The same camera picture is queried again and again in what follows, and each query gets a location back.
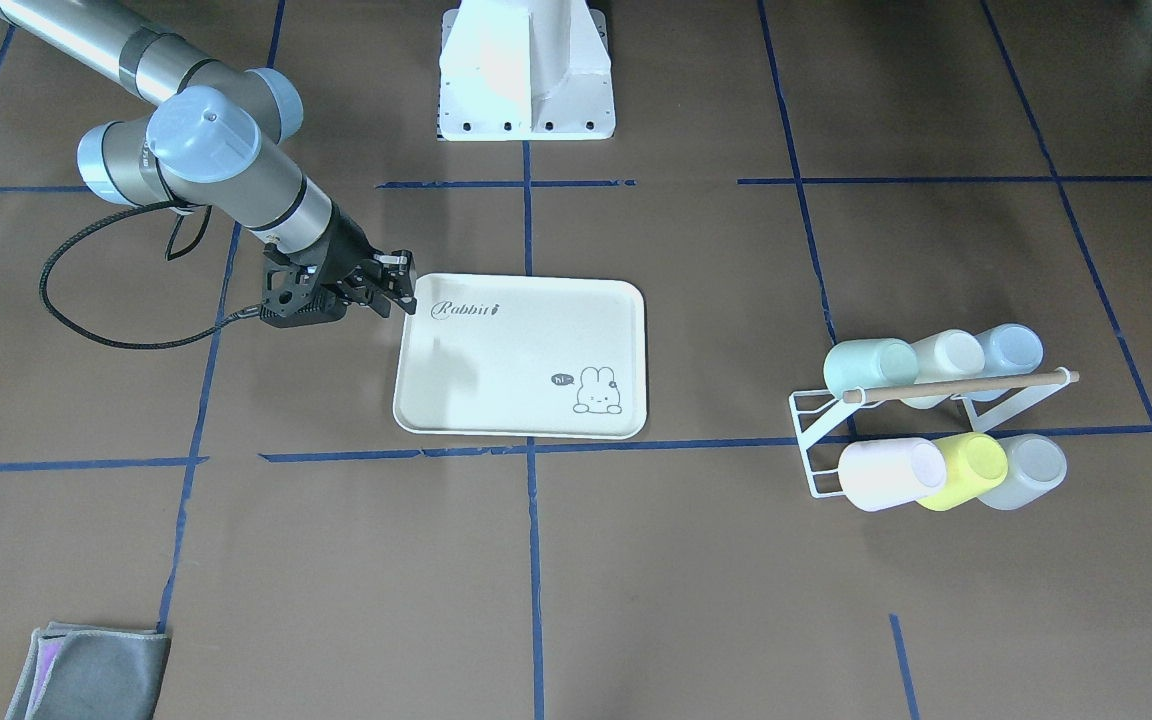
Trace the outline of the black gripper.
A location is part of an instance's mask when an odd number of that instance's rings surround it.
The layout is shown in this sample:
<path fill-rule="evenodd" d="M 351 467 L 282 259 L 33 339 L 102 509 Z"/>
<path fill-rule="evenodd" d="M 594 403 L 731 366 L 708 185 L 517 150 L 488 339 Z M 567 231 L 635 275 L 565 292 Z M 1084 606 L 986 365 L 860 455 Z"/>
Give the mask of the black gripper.
<path fill-rule="evenodd" d="M 320 285 L 329 290 L 338 291 L 357 305 L 370 306 L 382 318 L 388 318 L 393 306 L 401 309 L 404 314 L 416 313 L 417 300 L 410 281 L 378 285 L 379 272 L 391 281 L 410 276 L 414 272 L 414 253 L 408 250 L 376 251 L 361 225 L 339 205 L 332 206 L 325 232 L 316 241 L 316 253 L 320 262 L 317 275 Z"/>

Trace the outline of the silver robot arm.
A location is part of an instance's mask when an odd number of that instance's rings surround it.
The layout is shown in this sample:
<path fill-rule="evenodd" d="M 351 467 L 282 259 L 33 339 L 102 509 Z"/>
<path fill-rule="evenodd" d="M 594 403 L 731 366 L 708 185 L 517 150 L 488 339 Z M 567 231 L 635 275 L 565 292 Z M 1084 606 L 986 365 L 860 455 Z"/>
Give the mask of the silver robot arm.
<path fill-rule="evenodd" d="M 282 73 L 234 69 L 115 1 L 0 1 L 0 18 L 154 106 L 83 136 L 83 182 L 132 209 L 218 209 L 251 232 L 264 323 L 335 323 L 351 305 L 415 313 L 411 252 L 371 247 L 280 146 L 305 118 Z"/>

